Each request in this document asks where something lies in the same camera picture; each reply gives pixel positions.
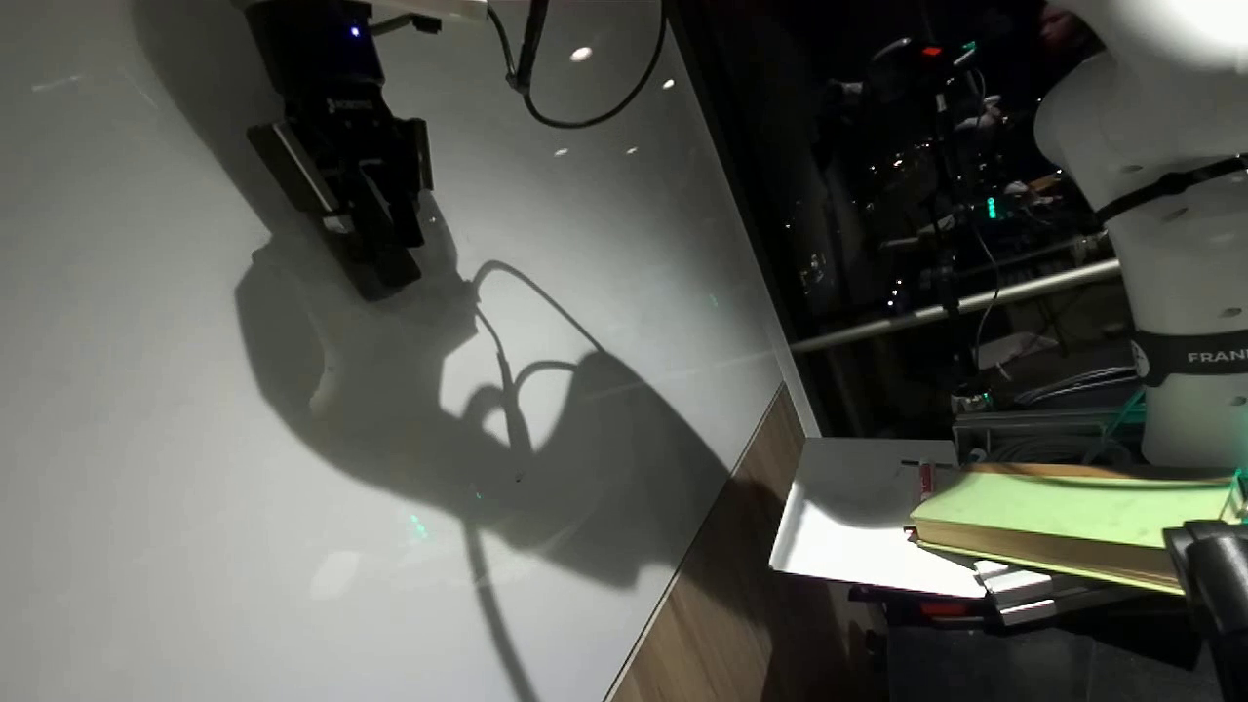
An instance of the green book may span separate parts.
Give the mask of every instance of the green book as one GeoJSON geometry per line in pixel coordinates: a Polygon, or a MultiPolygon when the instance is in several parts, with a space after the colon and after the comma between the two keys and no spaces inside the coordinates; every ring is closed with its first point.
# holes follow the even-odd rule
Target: green book
{"type": "Polygon", "coordinates": [[[1087,463],[979,463],[920,505],[920,545],[1183,593],[1166,527],[1226,518],[1227,479],[1140,479],[1087,463]]]}

